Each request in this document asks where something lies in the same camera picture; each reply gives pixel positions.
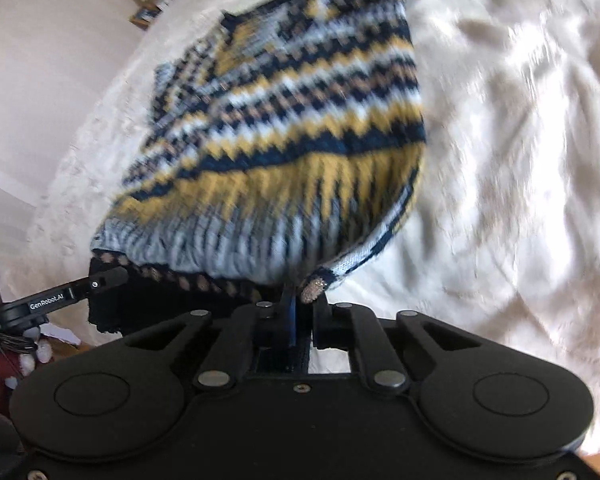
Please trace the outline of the navy yellow patterned knit sweater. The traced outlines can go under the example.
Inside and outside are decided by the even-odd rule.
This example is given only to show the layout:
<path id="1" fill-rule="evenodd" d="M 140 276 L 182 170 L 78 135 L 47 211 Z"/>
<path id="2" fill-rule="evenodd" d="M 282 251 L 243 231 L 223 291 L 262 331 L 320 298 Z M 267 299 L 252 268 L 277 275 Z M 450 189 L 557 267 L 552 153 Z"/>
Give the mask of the navy yellow patterned knit sweater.
<path id="1" fill-rule="evenodd" d="M 91 241 L 103 333 L 312 302 L 378 256 L 426 148 L 406 0 L 268 0 L 156 68 L 149 131 Z"/>

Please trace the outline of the cream embroidered bedspread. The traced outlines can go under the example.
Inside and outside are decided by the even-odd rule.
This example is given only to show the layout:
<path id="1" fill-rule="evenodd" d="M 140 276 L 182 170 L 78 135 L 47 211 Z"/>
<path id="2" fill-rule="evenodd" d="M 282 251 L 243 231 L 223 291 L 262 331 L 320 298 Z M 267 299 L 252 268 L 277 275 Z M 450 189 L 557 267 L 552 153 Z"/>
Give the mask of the cream embroidered bedspread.
<path id="1" fill-rule="evenodd" d="M 159 64 L 263 0 L 175 0 L 76 130 L 5 266 L 16 296 L 82 276 L 146 136 Z M 600 452 L 600 0 L 410 0 L 427 153 L 417 202 L 328 296 L 402 309 L 567 367 Z"/>

